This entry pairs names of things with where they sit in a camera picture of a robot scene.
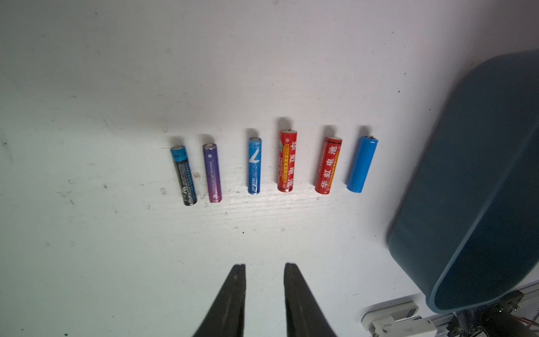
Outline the teal plastic storage box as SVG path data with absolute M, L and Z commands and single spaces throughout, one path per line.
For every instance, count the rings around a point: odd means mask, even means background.
M 430 310 L 491 303 L 538 264 L 538 52 L 491 58 L 445 105 L 387 239 Z

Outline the blue slim battery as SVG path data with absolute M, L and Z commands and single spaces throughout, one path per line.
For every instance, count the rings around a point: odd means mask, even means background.
M 248 140 L 248 193 L 257 195 L 261 191 L 262 140 L 253 137 Z

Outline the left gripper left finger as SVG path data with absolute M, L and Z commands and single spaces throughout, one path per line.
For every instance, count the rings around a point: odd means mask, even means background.
M 246 266 L 234 265 L 194 336 L 244 335 Z

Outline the purple slim battery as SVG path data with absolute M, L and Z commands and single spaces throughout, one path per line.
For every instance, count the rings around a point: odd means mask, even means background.
M 222 190 L 217 145 L 215 143 L 203 145 L 203 153 L 210 203 L 220 203 L 222 201 Z

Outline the teal black slim battery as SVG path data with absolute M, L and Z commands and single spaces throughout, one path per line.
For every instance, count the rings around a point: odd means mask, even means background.
M 184 205 L 193 206 L 197 203 L 197 195 L 189 166 L 187 150 L 185 146 L 177 145 L 171 148 L 171 155 L 178 174 Z

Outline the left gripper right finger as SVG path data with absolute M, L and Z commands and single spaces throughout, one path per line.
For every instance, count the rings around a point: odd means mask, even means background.
M 294 263 L 284 268 L 287 336 L 336 336 Z

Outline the red Huahong battery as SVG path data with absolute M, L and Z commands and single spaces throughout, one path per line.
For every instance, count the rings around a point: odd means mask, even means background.
M 279 132 L 279 170 L 277 188 L 281 192 L 291 192 L 296 165 L 298 133 L 292 129 Z

